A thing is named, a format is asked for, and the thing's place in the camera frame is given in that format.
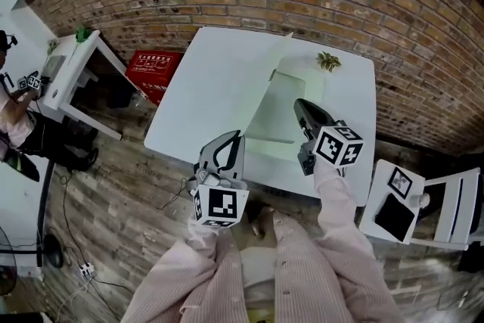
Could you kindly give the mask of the person's legs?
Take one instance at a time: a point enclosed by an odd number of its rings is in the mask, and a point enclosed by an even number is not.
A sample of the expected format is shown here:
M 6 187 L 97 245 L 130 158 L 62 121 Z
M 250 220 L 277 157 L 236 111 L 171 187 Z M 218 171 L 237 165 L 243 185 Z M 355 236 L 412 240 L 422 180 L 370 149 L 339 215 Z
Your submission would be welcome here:
M 263 207 L 258 216 L 249 221 L 246 214 L 241 222 L 230 228 L 239 251 L 250 247 L 276 248 L 278 242 L 275 235 L 272 207 Z

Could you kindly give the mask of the person's torso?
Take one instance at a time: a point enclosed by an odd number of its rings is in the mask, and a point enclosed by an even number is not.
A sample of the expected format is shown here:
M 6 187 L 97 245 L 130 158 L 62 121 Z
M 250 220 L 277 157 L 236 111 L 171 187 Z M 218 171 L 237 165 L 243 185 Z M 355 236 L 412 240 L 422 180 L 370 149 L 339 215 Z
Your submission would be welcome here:
M 275 323 L 405 323 L 380 267 L 332 263 L 293 219 L 275 215 Z M 214 259 L 176 242 L 135 292 L 122 323 L 248 323 L 242 263 L 232 234 Z

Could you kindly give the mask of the black picture frame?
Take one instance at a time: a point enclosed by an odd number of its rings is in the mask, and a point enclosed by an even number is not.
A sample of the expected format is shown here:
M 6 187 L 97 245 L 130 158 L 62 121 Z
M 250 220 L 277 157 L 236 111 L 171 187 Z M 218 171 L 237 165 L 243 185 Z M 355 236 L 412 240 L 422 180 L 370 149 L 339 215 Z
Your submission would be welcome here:
M 413 185 L 413 181 L 399 167 L 394 167 L 390 173 L 386 184 L 392 193 L 397 194 L 402 199 L 406 199 Z

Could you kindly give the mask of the black standing fan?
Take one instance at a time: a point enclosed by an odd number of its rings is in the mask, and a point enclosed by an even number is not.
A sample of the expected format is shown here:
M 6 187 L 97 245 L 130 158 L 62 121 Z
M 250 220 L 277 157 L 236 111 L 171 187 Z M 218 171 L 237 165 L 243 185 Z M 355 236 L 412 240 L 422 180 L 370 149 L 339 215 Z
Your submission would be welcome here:
M 36 160 L 39 180 L 15 176 L 0 167 L 0 296 L 10 294 L 20 277 L 42 277 L 49 264 L 60 269 L 59 239 L 45 229 L 46 205 L 54 165 Z

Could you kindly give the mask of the white side table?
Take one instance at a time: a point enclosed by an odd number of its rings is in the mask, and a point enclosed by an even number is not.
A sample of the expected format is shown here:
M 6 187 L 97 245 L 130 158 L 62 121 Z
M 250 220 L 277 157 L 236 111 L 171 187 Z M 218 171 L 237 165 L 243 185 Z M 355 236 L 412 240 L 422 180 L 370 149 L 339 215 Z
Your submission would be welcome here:
M 90 79 L 98 81 L 98 77 L 86 68 L 95 51 L 99 51 L 121 76 L 126 75 L 126 66 L 101 38 L 99 30 L 93 31 L 83 43 L 78 43 L 74 35 L 61 37 L 58 46 L 47 59 L 63 57 L 64 61 L 58 67 L 57 74 L 50 79 L 42 103 L 119 141 L 123 137 L 120 132 L 105 126 L 71 104 L 78 88 L 84 88 Z

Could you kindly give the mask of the small potted succulent plant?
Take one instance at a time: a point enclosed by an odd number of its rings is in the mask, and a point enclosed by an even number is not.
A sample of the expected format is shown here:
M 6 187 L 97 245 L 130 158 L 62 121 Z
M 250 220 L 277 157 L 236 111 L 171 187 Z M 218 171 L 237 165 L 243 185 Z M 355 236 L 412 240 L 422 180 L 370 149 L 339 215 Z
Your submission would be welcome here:
M 326 51 L 318 53 L 317 62 L 321 69 L 330 73 L 342 66 L 340 59 L 337 56 Z

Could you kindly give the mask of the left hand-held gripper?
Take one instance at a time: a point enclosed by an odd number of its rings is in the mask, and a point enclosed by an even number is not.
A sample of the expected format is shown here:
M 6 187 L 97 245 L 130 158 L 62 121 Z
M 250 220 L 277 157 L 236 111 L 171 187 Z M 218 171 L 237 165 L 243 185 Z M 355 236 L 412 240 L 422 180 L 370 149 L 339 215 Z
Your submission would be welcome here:
M 241 221 L 250 193 L 247 184 L 238 180 L 243 176 L 244 155 L 245 136 L 240 131 L 226 132 L 202 147 L 201 169 L 190 181 L 197 225 L 230 228 Z

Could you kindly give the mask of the pale green cloth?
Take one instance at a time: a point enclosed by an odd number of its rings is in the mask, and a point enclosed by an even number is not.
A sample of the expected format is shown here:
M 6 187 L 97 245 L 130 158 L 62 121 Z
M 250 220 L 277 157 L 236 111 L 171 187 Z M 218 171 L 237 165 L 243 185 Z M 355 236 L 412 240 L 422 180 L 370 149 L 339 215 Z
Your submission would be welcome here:
M 326 72 L 318 64 L 318 49 L 298 48 L 298 42 L 288 34 L 269 51 L 275 59 L 272 73 L 245 131 L 246 149 L 250 154 L 294 163 L 300 145 L 306 141 L 294 103 L 302 98 L 320 104 Z

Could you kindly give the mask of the large white table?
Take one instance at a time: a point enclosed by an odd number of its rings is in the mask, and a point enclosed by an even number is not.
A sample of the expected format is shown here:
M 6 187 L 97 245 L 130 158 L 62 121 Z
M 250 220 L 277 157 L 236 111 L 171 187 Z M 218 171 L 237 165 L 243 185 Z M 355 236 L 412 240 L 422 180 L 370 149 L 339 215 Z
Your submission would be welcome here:
M 275 59 L 271 47 L 285 36 L 247 30 L 203 27 L 198 30 L 147 132 L 146 148 L 188 163 L 219 135 L 250 124 L 268 86 Z M 341 67 L 326 72 L 319 107 L 344 121 L 365 145 L 358 162 L 345 171 L 356 204 L 368 200 L 376 135 L 376 89 L 371 60 L 347 51 L 298 40 L 297 47 L 326 51 Z M 313 196 L 313 181 L 296 162 L 245 153 L 244 178 L 284 191 Z

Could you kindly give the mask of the person's left forearm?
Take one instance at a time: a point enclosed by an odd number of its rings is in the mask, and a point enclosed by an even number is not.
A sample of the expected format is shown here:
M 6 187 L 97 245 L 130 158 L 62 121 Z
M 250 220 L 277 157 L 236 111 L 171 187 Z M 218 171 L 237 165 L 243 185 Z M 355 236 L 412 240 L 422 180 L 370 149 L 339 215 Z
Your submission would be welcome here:
M 185 242 L 201 256 L 214 259 L 219 235 L 224 231 L 221 227 L 199 225 L 196 219 L 191 217 L 188 220 L 188 237 Z

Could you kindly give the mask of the small white cup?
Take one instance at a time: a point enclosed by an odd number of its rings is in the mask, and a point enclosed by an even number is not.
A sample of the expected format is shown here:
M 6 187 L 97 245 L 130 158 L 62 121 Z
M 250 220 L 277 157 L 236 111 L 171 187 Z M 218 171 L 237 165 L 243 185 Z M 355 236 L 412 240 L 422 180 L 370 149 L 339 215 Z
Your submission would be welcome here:
M 408 199 L 410 208 L 424 209 L 430 204 L 430 196 L 427 193 L 412 195 Z

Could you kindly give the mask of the black bag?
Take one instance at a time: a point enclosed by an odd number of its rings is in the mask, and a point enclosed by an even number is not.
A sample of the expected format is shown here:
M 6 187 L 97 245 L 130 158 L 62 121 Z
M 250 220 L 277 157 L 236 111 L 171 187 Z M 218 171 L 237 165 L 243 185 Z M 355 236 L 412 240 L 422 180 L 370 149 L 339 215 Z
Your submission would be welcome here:
M 107 106 L 111 109 L 126 108 L 130 105 L 134 89 L 132 85 L 120 76 L 107 80 Z

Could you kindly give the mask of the red box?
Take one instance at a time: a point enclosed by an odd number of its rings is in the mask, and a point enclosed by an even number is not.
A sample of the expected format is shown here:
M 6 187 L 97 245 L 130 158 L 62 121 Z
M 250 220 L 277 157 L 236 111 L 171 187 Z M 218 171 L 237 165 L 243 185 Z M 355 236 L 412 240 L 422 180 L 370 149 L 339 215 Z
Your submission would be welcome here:
M 159 106 L 182 57 L 179 52 L 139 50 L 130 60 L 125 75 L 149 101 Z

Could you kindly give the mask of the white chair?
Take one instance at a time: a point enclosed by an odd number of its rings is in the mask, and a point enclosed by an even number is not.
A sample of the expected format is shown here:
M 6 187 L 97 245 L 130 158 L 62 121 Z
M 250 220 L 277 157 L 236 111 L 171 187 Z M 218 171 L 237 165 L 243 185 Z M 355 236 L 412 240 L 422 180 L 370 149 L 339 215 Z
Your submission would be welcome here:
M 430 240 L 410 238 L 411 244 L 439 249 L 465 251 L 477 242 L 484 246 L 484 232 L 472 232 L 474 213 L 478 210 L 477 199 L 484 189 L 479 167 L 425 181 L 425 186 L 445 185 L 442 208 L 434 237 Z

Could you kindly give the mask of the person's right forearm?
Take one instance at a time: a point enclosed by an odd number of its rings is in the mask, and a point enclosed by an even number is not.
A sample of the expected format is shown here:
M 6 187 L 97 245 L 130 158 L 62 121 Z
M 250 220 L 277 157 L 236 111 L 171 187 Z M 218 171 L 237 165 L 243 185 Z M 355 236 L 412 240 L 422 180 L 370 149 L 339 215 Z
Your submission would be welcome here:
M 356 205 L 346 180 L 331 166 L 317 162 L 314 187 L 321 198 L 318 224 L 324 255 L 339 266 L 377 266 L 371 243 L 355 224 Z

